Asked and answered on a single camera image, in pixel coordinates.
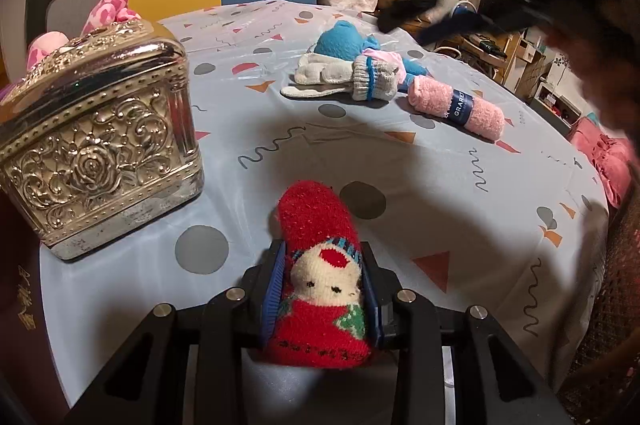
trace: label band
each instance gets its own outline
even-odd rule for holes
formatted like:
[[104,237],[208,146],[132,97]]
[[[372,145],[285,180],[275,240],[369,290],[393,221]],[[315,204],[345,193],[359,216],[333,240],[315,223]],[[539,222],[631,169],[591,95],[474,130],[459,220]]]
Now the label band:
[[451,107],[449,107],[447,119],[456,125],[464,125],[469,119],[469,115],[471,115],[473,106],[474,98],[471,95],[454,89],[451,95]]

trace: wicker basket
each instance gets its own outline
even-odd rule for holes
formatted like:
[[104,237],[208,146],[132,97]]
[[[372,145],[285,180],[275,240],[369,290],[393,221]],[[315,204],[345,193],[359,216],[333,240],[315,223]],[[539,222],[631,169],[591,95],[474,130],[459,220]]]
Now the wicker basket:
[[632,178],[609,228],[606,273],[589,328],[559,393],[579,424],[610,423],[640,373],[640,183],[633,169]]

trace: knit glove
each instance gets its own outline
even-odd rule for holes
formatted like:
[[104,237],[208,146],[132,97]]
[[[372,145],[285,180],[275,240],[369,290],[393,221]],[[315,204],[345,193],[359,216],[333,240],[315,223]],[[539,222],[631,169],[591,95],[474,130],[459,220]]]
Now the knit glove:
[[280,92],[287,98],[319,98],[349,92],[356,101],[391,100],[396,94],[397,66],[357,56],[348,62],[332,56],[305,53],[294,74],[296,85],[287,85]]

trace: embossed rose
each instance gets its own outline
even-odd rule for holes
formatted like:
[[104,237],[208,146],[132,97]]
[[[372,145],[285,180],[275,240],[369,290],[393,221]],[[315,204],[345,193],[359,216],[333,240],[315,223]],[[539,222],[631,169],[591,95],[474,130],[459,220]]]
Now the embossed rose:
[[120,171],[110,149],[102,145],[80,148],[72,163],[69,184],[92,198],[118,188]]

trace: tablecloth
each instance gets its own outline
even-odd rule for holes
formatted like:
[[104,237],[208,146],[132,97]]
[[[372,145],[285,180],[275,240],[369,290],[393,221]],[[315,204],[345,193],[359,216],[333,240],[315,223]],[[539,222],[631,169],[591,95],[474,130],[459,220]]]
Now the tablecloth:
[[[422,116],[403,94],[388,103],[282,97],[300,56],[337,20],[500,106],[501,140]],[[596,171],[558,132],[466,64],[427,52],[402,30],[380,34],[353,11],[270,0],[163,24],[189,55],[206,185],[193,202],[80,261],[65,264],[42,248],[50,346],[70,403],[156,303],[202,304],[237,283],[279,237],[274,207],[302,179],[340,194],[361,240],[404,287],[451,309],[487,307],[558,383],[586,330],[607,228]],[[228,247],[208,275],[176,257],[178,238],[194,225],[218,230],[209,246]],[[245,358],[244,371],[254,423],[388,423],[392,359],[336,373]],[[351,411],[334,416],[343,407],[326,397],[349,400]]]

